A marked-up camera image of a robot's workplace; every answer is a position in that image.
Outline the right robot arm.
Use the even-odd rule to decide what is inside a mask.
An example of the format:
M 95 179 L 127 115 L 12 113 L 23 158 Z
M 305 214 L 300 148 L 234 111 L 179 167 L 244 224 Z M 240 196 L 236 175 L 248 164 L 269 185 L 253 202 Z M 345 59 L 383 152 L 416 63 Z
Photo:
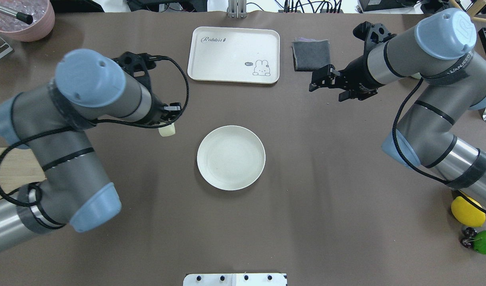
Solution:
M 337 71 L 328 64 L 312 73 L 309 91 L 341 89 L 339 101 L 365 100 L 378 88 L 414 74 L 426 89 L 404 116 L 399 107 L 382 150 L 404 166 L 459 190 L 486 207 L 486 152 L 451 133 L 467 110 L 486 107 L 486 60 L 477 54 L 470 16 L 448 8 L 401 34 L 362 22 L 353 35 L 363 55 Z

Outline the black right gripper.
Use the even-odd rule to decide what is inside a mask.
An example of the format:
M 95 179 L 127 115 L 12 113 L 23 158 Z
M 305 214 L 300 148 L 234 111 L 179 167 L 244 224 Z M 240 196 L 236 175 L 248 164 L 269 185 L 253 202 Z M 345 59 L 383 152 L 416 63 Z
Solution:
M 365 21 L 353 29 L 353 35 L 364 42 L 363 55 L 340 71 L 332 64 L 313 71 L 309 92 L 319 88 L 343 89 L 338 96 L 338 101 L 343 102 L 349 99 L 368 99 L 378 93 L 378 88 L 383 87 L 370 74 L 368 58 L 371 51 L 396 37 L 396 34 L 392 34 L 381 23 Z

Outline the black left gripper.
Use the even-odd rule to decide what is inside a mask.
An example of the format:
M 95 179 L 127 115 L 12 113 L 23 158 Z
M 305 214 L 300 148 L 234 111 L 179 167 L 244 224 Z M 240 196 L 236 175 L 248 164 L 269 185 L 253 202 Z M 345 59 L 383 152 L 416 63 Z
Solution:
M 179 102 L 165 104 L 153 93 L 149 70 L 156 68 L 156 62 L 166 60 L 174 64 L 182 73 L 183 69 L 178 63 L 168 56 L 134 54 L 130 51 L 124 52 L 113 60 L 123 72 L 139 83 L 140 87 L 140 103 L 134 112 L 121 117 L 122 123 L 138 127 L 173 126 L 183 114 L 183 105 Z

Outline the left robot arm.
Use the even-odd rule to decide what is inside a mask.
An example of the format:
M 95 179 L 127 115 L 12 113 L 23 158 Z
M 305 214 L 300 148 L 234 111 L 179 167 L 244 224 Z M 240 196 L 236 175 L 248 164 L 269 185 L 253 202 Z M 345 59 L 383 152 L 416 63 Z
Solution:
M 122 203 L 86 130 L 100 123 L 138 128 L 172 126 L 187 105 L 165 104 L 152 92 L 149 70 L 162 55 L 125 52 L 107 58 L 76 49 L 46 84 L 0 105 L 0 136 L 8 147 L 30 149 L 45 180 L 7 193 L 0 184 L 0 252 L 66 225 L 92 230 L 118 215 Z

